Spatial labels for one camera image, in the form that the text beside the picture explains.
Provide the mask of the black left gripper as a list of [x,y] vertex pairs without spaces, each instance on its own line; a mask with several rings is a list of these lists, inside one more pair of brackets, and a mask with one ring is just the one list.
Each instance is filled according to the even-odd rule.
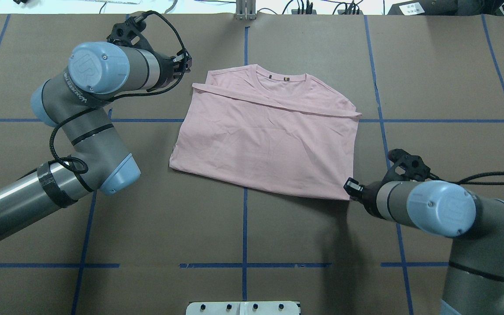
[[160,68],[158,88],[164,88],[174,80],[180,80],[185,74],[191,72],[190,68],[185,68],[192,66],[192,57],[188,51],[179,51],[176,56],[167,56],[158,52],[157,61]]

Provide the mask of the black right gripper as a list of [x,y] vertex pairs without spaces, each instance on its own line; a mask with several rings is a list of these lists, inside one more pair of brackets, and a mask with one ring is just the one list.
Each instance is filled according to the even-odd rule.
[[382,217],[377,206],[377,196],[382,183],[360,184],[354,178],[348,178],[344,184],[344,191],[350,200],[360,202],[372,217]]

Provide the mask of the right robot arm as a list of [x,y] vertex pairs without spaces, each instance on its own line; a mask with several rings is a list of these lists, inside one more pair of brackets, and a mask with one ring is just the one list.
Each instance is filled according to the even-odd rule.
[[504,315],[504,201],[444,181],[390,181],[344,190],[373,217],[452,240],[442,315]]

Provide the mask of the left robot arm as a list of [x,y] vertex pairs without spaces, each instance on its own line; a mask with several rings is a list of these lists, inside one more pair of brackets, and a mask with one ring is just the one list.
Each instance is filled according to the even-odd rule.
[[52,127],[52,159],[0,189],[0,241],[100,190],[114,195],[140,177],[104,108],[119,98],[160,95],[189,71],[191,56],[142,46],[83,42],[61,74],[31,97],[35,115]]

